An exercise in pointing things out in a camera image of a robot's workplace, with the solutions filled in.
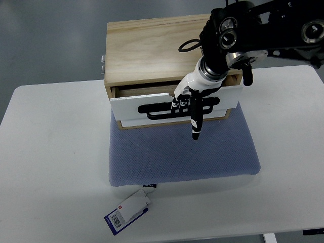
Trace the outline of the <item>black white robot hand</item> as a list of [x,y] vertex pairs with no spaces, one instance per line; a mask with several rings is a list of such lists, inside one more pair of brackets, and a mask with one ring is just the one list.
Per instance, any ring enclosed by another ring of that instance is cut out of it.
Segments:
[[187,74],[174,90],[171,113],[189,104],[192,138],[199,138],[203,125],[203,98],[218,91],[227,77],[229,68],[213,71],[207,65],[205,57],[201,57],[195,70]]

